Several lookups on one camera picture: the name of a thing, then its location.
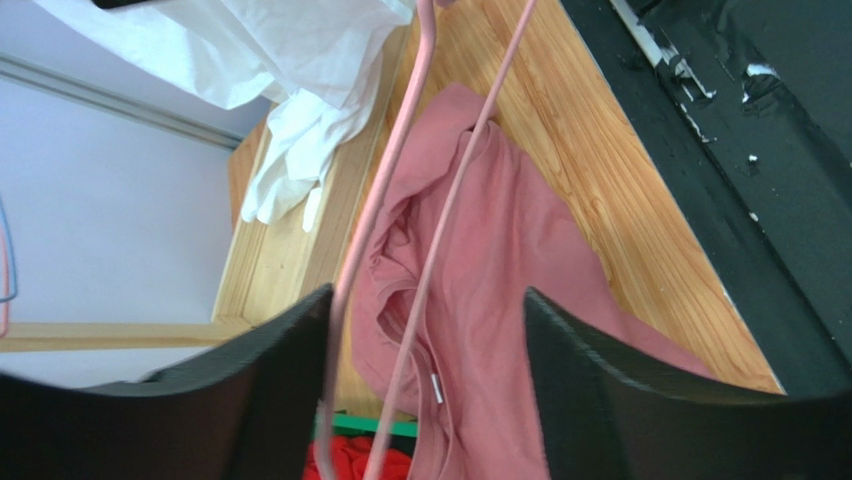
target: white wall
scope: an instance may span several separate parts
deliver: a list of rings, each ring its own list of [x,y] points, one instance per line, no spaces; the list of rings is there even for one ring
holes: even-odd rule
[[[85,388],[136,382],[206,350],[191,347],[0,353],[0,372],[57,387]]]
[[[269,110],[263,98],[231,111],[207,104],[106,51],[29,0],[0,0],[0,53],[241,138]]]
[[[0,145],[13,323],[210,321],[231,152],[2,78]]]

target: pink shirt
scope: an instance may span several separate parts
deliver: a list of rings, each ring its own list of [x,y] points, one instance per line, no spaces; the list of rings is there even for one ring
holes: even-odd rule
[[[412,128],[385,196],[352,303],[353,362],[379,397],[483,104],[458,84],[436,96]],[[625,343],[710,376],[697,358],[618,307],[568,206],[493,122],[456,205],[398,404],[419,422],[410,478],[548,478],[524,336],[529,286]]]

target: green object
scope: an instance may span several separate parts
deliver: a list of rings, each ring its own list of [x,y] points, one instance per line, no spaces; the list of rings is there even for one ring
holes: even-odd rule
[[[356,417],[346,413],[335,413],[332,420],[332,432],[335,435],[357,437],[365,433],[375,433],[379,428],[379,421],[372,418]],[[391,434],[400,437],[417,437],[416,422],[394,422]]]

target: wooden frame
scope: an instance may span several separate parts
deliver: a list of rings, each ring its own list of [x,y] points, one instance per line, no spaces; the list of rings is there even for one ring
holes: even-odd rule
[[[311,233],[302,230],[304,204],[271,226],[236,221],[211,323],[14,323],[0,340],[0,352],[216,345],[267,321],[319,285],[333,281],[382,131],[408,31],[408,27],[398,28],[385,42],[373,113],[364,130],[335,152]],[[268,143],[269,130],[263,121],[234,152],[230,166],[250,158],[253,175]],[[244,192],[250,176],[244,170],[241,173],[239,166],[229,170],[232,196],[234,191]]]

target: white garment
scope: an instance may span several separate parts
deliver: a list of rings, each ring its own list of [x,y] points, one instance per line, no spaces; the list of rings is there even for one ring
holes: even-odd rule
[[[322,184],[334,148],[364,128],[381,47],[414,13],[414,0],[160,0],[109,11],[90,0],[34,1],[214,105],[283,102],[270,113],[270,149],[241,212],[264,223]]]

